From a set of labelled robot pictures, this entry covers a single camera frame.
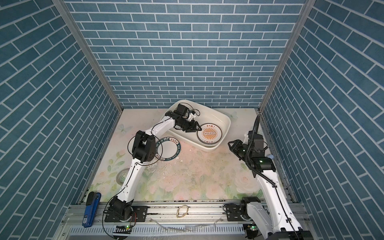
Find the orange sunburst plate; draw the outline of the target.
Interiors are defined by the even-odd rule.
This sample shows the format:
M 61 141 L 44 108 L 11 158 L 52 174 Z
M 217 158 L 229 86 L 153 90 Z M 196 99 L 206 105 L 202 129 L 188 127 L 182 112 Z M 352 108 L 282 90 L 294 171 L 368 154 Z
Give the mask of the orange sunburst plate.
M 223 136 L 223 132 L 218 125 L 206 123 L 201 125 L 201 131 L 197 132 L 197 138 L 206 145 L 217 144 Z

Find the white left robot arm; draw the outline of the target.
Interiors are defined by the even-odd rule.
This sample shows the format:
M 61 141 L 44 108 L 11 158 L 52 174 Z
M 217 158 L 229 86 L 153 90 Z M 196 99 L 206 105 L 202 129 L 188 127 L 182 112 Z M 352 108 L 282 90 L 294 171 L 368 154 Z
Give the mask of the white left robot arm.
M 125 181 L 119 190 L 109 201 L 109 206 L 105 210 L 115 220 L 127 222 L 133 218 L 132 203 L 140 177 L 151 161 L 159 161 L 156 145 L 165 132 L 172 128 L 186 133 L 196 133 L 202 131 L 200 124 L 195 120 L 200 115 L 200 111 L 194 109 L 189 104 L 178 104 L 173 111 L 167 111 L 165 116 L 153 127 L 145 131 L 137 131 L 132 145 L 131 155 L 133 157 L 130 170 Z

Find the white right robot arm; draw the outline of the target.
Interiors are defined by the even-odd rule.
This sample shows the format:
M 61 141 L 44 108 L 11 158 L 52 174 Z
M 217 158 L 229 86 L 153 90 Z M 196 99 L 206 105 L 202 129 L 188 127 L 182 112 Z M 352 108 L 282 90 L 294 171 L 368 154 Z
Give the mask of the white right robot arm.
M 241 201 L 242 215 L 252 219 L 266 240 L 312 240 L 312 233 L 302 228 L 284 197 L 274 162 L 265 155 L 263 136 L 249 133 L 246 144 L 235 140 L 228 142 L 228 146 L 260 184 L 269 213 L 258 198 L 246 197 Z

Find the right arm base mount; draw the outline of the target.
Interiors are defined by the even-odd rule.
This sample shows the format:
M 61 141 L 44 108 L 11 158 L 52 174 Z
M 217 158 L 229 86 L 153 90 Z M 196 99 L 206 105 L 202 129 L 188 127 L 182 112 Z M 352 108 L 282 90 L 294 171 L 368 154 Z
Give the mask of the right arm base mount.
M 241 213 L 241 207 L 236 204 L 224 204 L 222 206 L 223 211 L 227 217 L 228 222 L 249 221 Z

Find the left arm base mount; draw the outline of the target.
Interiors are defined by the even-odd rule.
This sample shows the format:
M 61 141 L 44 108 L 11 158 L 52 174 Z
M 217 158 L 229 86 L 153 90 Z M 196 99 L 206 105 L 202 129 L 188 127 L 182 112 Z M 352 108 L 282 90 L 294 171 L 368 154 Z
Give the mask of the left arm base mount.
M 107 223 L 122 222 L 145 222 L 148 207 L 147 206 L 128 206 L 123 210 L 115 211 L 112 207 L 108 207 L 105 211 L 104 221 Z

